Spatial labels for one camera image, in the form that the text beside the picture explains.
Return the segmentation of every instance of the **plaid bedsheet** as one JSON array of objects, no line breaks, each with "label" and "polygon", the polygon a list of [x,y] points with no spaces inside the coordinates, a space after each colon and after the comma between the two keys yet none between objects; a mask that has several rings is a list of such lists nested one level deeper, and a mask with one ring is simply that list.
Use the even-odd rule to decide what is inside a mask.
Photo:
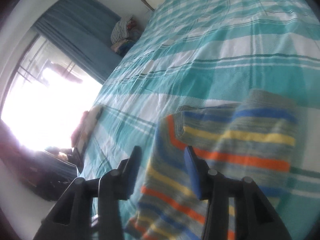
[{"label": "plaid bedsheet", "polygon": [[319,45],[319,21],[304,0],[166,0],[97,97],[106,108],[81,176],[100,177],[142,147],[135,193],[120,205],[126,224],[161,118],[266,90],[298,104],[296,148],[277,211],[293,239],[303,238],[320,215]]}]

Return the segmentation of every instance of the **folded garment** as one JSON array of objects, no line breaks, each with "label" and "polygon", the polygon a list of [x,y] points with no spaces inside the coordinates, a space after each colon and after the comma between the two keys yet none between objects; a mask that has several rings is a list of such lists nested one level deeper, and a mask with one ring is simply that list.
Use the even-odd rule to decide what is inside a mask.
[{"label": "folded garment", "polygon": [[[136,215],[126,232],[143,239],[200,239],[207,201],[191,190],[184,149],[226,177],[252,177],[273,206],[284,191],[295,147],[297,120],[292,100],[252,90],[240,104],[188,106],[157,127]],[[229,199],[228,239],[234,239],[235,210]]]}]

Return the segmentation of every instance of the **window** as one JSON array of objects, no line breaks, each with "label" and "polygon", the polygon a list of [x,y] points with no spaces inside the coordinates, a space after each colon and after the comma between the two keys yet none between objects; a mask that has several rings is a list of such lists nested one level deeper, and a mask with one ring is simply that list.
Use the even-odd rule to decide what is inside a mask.
[{"label": "window", "polygon": [[70,148],[70,135],[100,89],[101,84],[39,36],[17,66],[1,118],[31,149]]}]

